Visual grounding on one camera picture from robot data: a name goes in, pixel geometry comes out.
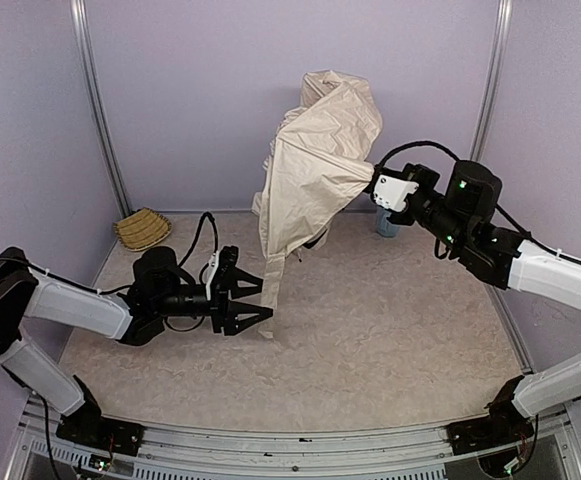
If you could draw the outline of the beige folding umbrella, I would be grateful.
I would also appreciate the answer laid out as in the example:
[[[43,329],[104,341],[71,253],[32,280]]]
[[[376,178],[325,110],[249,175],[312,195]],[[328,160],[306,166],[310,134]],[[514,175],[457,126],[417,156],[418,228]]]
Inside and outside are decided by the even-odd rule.
[[[262,306],[276,308],[287,257],[320,248],[335,215],[369,185],[368,157],[382,127],[367,79],[333,70],[303,75],[299,105],[279,124],[253,197],[265,258]]]

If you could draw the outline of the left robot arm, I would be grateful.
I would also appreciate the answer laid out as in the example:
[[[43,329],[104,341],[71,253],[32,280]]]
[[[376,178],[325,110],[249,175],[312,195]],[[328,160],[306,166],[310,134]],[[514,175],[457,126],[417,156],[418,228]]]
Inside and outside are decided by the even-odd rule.
[[[200,283],[173,249],[153,247],[133,263],[128,289],[105,293],[61,279],[10,247],[0,255],[0,365],[64,417],[98,417],[85,384],[25,335],[22,320],[45,319],[130,346],[149,343],[171,317],[208,318],[214,333],[235,336],[273,315],[269,307],[245,302],[261,292],[263,281],[238,268],[238,254],[235,246],[214,253]]]

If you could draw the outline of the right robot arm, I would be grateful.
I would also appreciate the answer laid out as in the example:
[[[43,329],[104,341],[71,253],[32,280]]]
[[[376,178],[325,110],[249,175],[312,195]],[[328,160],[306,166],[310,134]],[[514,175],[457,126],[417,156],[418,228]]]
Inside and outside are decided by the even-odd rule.
[[[541,247],[527,235],[492,224],[502,188],[485,166],[455,163],[445,193],[437,172],[408,164],[402,170],[376,166],[372,200],[393,222],[419,224],[481,282],[530,293],[581,311],[581,260]],[[508,381],[489,406],[492,417],[530,418],[581,397],[581,352],[538,373]]]

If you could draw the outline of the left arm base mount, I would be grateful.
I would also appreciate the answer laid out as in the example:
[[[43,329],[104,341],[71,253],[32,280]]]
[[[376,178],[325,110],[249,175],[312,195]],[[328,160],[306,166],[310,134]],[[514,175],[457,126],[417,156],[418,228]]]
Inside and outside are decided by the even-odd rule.
[[[141,424],[103,416],[99,406],[90,400],[63,416],[56,429],[60,439],[132,457],[138,455],[143,435]]]

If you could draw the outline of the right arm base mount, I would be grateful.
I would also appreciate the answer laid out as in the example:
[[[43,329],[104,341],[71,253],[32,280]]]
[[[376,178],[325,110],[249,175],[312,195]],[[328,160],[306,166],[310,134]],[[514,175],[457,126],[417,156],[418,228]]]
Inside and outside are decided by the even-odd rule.
[[[512,444],[535,434],[533,421],[523,417],[510,399],[495,399],[487,415],[450,423],[446,430],[454,455]]]

